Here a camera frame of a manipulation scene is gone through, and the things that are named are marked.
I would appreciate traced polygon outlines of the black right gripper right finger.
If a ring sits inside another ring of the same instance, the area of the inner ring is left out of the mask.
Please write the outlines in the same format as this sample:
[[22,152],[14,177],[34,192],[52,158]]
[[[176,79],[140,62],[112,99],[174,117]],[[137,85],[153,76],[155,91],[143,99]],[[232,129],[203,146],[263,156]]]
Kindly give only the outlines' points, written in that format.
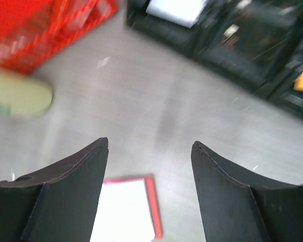
[[303,241],[303,184],[257,174],[199,141],[191,164],[207,241]]

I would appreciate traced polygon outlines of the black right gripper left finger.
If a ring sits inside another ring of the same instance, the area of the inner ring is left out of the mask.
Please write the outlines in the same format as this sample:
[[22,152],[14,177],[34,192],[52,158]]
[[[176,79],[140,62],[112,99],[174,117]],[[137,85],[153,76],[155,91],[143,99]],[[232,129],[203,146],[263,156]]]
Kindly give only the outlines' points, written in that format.
[[0,241],[89,241],[108,139],[15,181],[0,181]]

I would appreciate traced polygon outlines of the red leather card holder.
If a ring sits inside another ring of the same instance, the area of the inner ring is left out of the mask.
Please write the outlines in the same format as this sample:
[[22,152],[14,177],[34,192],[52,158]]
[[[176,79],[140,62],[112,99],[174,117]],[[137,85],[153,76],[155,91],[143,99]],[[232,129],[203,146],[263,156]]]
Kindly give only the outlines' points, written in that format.
[[104,179],[91,241],[160,241],[163,226],[151,174]]

